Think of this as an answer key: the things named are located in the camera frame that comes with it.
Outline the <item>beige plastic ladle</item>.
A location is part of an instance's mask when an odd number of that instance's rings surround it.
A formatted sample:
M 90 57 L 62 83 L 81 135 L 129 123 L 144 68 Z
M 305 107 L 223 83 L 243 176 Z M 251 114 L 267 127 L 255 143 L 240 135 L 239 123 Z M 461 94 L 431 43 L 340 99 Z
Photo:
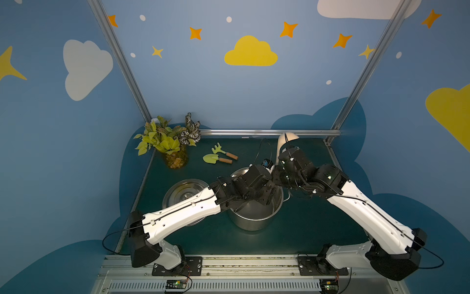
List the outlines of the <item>beige plastic ladle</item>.
M 297 140 L 299 136 L 292 132 L 284 132 L 282 135 L 279 136 L 277 141 L 277 148 L 276 148 L 276 157 L 275 157 L 275 165 L 279 164 L 279 155 L 281 148 L 291 140 Z

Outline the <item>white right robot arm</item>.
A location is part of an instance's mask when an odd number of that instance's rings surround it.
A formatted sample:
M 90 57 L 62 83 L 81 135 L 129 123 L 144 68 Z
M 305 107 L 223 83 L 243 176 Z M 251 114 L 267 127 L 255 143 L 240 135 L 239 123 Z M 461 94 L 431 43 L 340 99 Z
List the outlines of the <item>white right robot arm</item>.
M 272 176 L 287 189 L 325 198 L 368 234 L 369 240 L 361 244 L 324 245 L 317 255 L 318 263 L 335 269 L 369 268 L 393 281 L 419 269 L 419 250 L 425 246 L 427 234 L 387 214 L 336 166 L 316 167 L 299 147 L 284 144 Z

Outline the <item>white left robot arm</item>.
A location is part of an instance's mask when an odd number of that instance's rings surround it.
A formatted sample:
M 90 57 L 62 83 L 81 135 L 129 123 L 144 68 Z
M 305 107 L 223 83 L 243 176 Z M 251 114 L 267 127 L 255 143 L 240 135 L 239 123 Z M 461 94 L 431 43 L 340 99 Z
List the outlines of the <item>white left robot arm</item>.
M 280 189 L 272 177 L 276 168 L 251 165 L 241 176 L 219 177 L 201 192 L 168 208 L 146 214 L 133 211 L 128 217 L 132 266 L 143 267 L 159 258 L 168 270 L 180 266 L 181 251 L 165 238 L 198 219 L 226 210 L 239 211 L 252 201 L 270 204 Z

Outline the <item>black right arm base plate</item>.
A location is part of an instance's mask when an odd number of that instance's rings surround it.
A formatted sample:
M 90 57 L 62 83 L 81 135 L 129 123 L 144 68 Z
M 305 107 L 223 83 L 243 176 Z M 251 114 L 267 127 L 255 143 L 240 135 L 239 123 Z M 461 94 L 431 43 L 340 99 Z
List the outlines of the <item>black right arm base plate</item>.
M 298 255 L 296 260 L 301 276 L 347 276 L 350 274 L 347 268 L 336 269 L 322 257 L 304 254 Z

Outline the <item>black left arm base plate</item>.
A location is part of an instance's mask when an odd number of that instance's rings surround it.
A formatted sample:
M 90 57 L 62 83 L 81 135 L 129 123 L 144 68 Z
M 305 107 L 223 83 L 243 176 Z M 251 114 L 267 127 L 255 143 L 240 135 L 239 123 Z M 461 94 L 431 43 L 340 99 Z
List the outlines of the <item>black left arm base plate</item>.
M 166 269 L 165 267 L 154 264 L 152 270 L 152 276 L 201 276 L 203 266 L 203 257 L 201 256 L 189 256 L 186 257 L 182 265 L 175 267 L 174 269 Z

